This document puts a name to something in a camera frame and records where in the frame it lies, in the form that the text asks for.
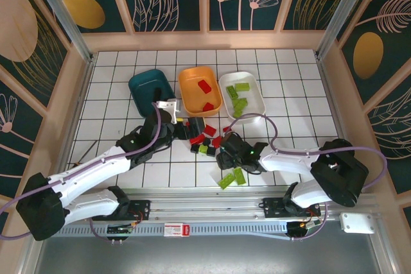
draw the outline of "white tile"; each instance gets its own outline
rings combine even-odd
[[[156,51],[139,51],[137,54],[137,65],[155,65]]]
[[[261,173],[260,175],[249,175],[250,186],[273,186],[274,174],[271,171]]]
[[[119,51],[116,65],[136,65],[137,51]]]
[[[74,147],[73,147],[73,154],[71,155],[70,158],[70,163],[77,163],[83,155],[90,149],[94,141],[76,141],[74,142]],[[88,154],[85,155],[83,159],[81,159],[80,163],[86,163],[89,160],[93,159],[96,157],[97,153],[97,145],[96,143],[91,150],[88,152]]]
[[[316,63],[314,51],[312,49],[296,49],[295,55],[299,64],[314,64]]]
[[[195,187],[195,163],[171,163],[170,187]]]
[[[259,64],[276,64],[277,58],[273,49],[256,49],[257,63]]]
[[[107,101],[86,101],[82,119],[103,119]]]
[[[319,68],[316,64],[299,64],[301,78],[303,80],[320,80]]]
[[[131,77],[134,76],[134,68],[131,66],[116,67],[114,70],[113,81],[126,81],[128,82]]]
[[[280,77],[282,80],[300,80],[300,71],[297,64],[279,64]]]
[[[143,187],[168,187],[170,163],[146,163]]]
[[[156,65],[155,68],[164,73],[168,81],[175,81],[175,65]]]
[[[217,51],[217,64],[237,64],[236,51],[233,49]]]
[[[177,51],[177,64],[191,64],[197,62],[196,51]]]
[[[92,83],[110,83],[113,78],[114,67],[96,67],[92,75]]]
[[[221,76],[223,76],[224,74],[237,72],[237,65],[236,64],[223,64],[223,65],[218,64],[217,71],[218,71],[218,79],[220,79]]]
[[[280,80],[261,80],[261,90],[264,98],[283,98],[283,86]]]
[[[315,136],[311,117],[290,117],[293,137]]]
[[[190,142],[175,140],[171,145],[172,162],[195,162],[195,154],[190,152]]]
[[[132,130],[144,124],[145,119],[127,119],[124,134],[131,133]]]
[[[304,90],[307,97],[326,96],[324,86],[320,80],[303,80],[302,83],[304,84]]]
[[[103,120],[81,120],[77,132],[77,140],[97,141],[100,139],[102,125]]]
[[[278,137],[291,137],[290,123],[288,117],[270,117],[278,130]],[[274,137],[275,131],[273,126],[267,121],[268,136]]]
[[[280,73],[277,64],[259,64],[259,77],[262,80],[279,80]]]
[[[117,179],[117,186],[121,189],[138,189],[143,186],[144,164],[120,173]]]
[[[238,185],[238,184],[237,184],[237,181],[233,181],[233,183],[232,183],[232,184],[230,184],[230,186],[229,186],[229,187],[236,187],[236,186],[249,186],[249,178],[247,177],[247,172],[246,172],[246,171],[244,171],[244,170],[241,170],[241,171],[243,172],[243,176],[244,176],[244,179],[245,179],[245,184],[243,184],[243,185]],[[226,169],[226,170],[223,170],[223,171],[222,171],[223,178],[224,178],[225,176],[227,176],[229,173],[234,174],[232,169]]]
[[[253,75],[256,80],[259,80],[258,68],[256,64],[239,64],[238,71],[248,72]]]
[[[295,149],[313,149],[318,146],[317,139],[315,137],[298,137],[293,138]]]
[[[291,185],[294,182],[300,182],[298,173],[287,173],[285,171],[274,171],[276,185]]]
[[[138,65],[136,66],[134,70],[134,75],[149,71],[149,70],[154,70],[155,65]]]
[[[316,136],[336,136],[334,120],[329,117],[313,117],[314,129]]]
[[[277,56],[277,62],[279,64],[296,64],[297,59],[295,58],[293,49],[276,49],[275,55]]]
[[[197,163],[196,184],[197,187],[218,187],[221,180],[221,170],[216,163]]]
[[[97,149],[97,154],[101,155],[104,152],[108,151],[111,149],[111,147],[116,145],[116,141],[98,141],[98,149]]]
[[[265,114],[272,117],[287,116],[284,98],[264,99]]]
[[[110,83],[91,83],[87,99],[107,99],[110,86]]]
[[[143,118],[142,115],[140,115],[136,104],[134,103],[134,100],[128,101],[128,114],[127,114],[127,119],[139,119]]]
[[[197,65],[216,64],[216,51],[200,50],[197,51]]]
[[[300,80],[282,80],[284,95],[286,98],[303,97],[305,98],[304,87]]]
[[[95,185],[93,189],[106,189],[109,186],[114,186],[117,183],[117,176],[112,176],[105,181],[100,182],[99,184]]]
[[[116,59],[117,51],[100,51],[97,56],[96,66],[115,65]]]
[[[237,63],[238,64],[256,64],[256,50],[255,49],[237,49]]]
[[[169,162],[170,161],[170,153],[171,153],[171,147],[168,148],[167,150],[154,153],[153,157],[150,160],[150,163]]]
[[[124,136],[125,127],[125,119],[104,120],[101,139],[116,141]]]
[[[282,149],[293,149],[294,143],[292,138],[277,138],[274,141],[274,146]]]
[[[268,137],[265,119],[261,118],[257,122],[245,124],[244,125],[244,136],[245,138]]]
[[[220,118],[220,135],[223,136],[223,129],[228,127],[232,121],[229,118]],[[244,137],[243,126],[235,124],[232,128],[233,131],[238,133],[241,137]]]
[[[109,99],[130,99],[128,83],[112,83]]]
[[[105,111],[105,119],[126,119],[128,111],[128,101],[122,100],[110,100],[107,103],[107,109]]]
[[[176,51],[158,51],[156,65],[175,65],[177,63]]]
[[[327,98],[307,98],[312,116],[330,116]]]
[[[287,105],[287,112],[289,116],[310,115],[306,98],[285,98],[285,103]]]

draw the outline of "lego brick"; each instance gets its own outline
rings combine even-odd
[[[246,184],[247,182],[245,181],[243,171],[241,170],[241,167],[234,168],[234,176],[236,177],[236,181],[238,185],[243,185]]]
[[[198,82],[198,86],[201,88],[201,90],[204,91],[204,93],[209,93],[211,92],[211,87],[210,85],[205,81],[205,80],[200,80]]]
[[[204,133],[210,137],[214,137],[217,130],[208,124],[205,126]]]
[[[220,186],[222,189],[226,189],[227,186],[232,184],[235,181],[235,177],[232,173],[229,173],[227,176],[222,178],[221,181],[218,182],[218,186]]]

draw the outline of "cable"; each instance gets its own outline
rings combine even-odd
[[[47,184],[47,185],[45,185],[45,186],[39,187],[38,189],[34,189],[34,190],[30,191],[30,192],[26,192],[26,193],[24,193],[24,194],[22,194],[22,195],[20,195],[20,196],[18,196],[18,197],[16,197],[16,198],[10,200],[8,203],[6,203],[4,206],[2,206],[1,209],[0,209],[0,215],[1,215],[9,206],[13,205],[14,203],[18,202],[19,200],[22,200],[22,199],[25,198],[25,197],[28,197],[28,196],[37,194],[37,193],[39,193],[39,192],[45,191],[46,189],[50,189],[50,188],[52,188],[52,187],[54,187],[54,186],[56,186],[56,185],[58,185],[58,184],[64,183],[66,180],[70,180],[70,179],[73,178],[74,176],[77,176],[77,175],[79,175],[80,173],[83,173],[84,171],[89,170],[90,168],[93,168],[94,166],[97,166],[97,165],[99,165],[99,164],[105,164],[105,163],[107,163],[109,160],[112,160],[112,159],[115,159],[115,158],[128,157],[128,156],[131,156],[131,155],[136,155],[136,154],[138,154],[138,153],[140,153],[140,152],[143,152],[143,151],[147,150],[149,147],[151,147],[151,146],[157,141],[157,139],[159,138],[159,135],[160,135],[160,130],[161,130],[160,110],[158,109],[158,107],[157,107],[157,105],[156,105],[155,103],[152,103],[152,105],[154,106],[154,110],[155,110],[155,113],[156,113],[156,115],[157,115],[157,131],[155,132],[155,135],[154,135],[153,140],[150,141],[146,146],[142,147],[141,149],[138,149],[138,150],[135,150],[135,151],[131,151],[131,152],[128,152],[128,153],[120,153],[120,154],[116,154],[116,155],[111,155],[111,156],[109,156],[109,157],[104,158],[104,160],[98,160],[98,161],[96,161],[96,162],[93,162],[92,164],[89,164],[89,165],[84,166],[83,168],[80,168],[78,171],[74,172],[73,174],[68,175],[68,176],[65,176],[62,181],[61,181],[61,180],[57,180],[56,182],[53,182],[53,183]],[[30,234],[31,234],[30,232],[27,232],[27,233],[25,233],[25,234],[14,235],[14,236],[11,236],[11,237],[8,237],[8,236],[6,236],[6,235],[1,235],[1,234],[0,234],[0,240],[13,241],[13,240],[21,239],[22,237],[26,237],[27,235],[30,235]]]

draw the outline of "gold circle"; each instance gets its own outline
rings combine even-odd
[[[354,48],[354,71],[359,78],[366,80],[378,70],[384,54],[384,43],[373,32],[364,33]]]
[[[63,0],[74,22],[87,29],[96,29],[105,22],[103,8],[95,0]]]
[[[29,0],[0,0],[0,55],[22,62],[33,54],[39,29]]]

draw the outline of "green lego brick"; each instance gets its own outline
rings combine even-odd
[[[231,99],[238,99],[238,93],[236,92],[236,89],[234,89],[233,86],[228,86],[226,89]]]
[[[243,171],[240,167],[234,168],[234,176],[236,176],[236,181],[238,185],[246,184]]]
[[[229,173],[221,181],[218,182],[218,186],[220,186],[222,189],[225,189],[227,186],[232,184],[235,179],[236,178],[234,177],[234,175],[232,173]]]
[[[250,91],[249,83],[236,83],[235,84],[236,91]]]
[[[237,119],[237,118],[240,117],[242,114],[243,114],[243,111],[242,111],[242,110],[235,110],[232,116]]]
[[[207,150],[208,150],[208,146],[205,146],[203,144],[201,144],[200,147],[198,148],[198,152],[203,153],[205,155],[207,155]]]
[[[236,106],[234,106],[234,111],[237,111],[237,110],[242,111],[248,105],[249,105],[249,102],[247,101],[246,98],[238,99],[238,103],[236,104]]]

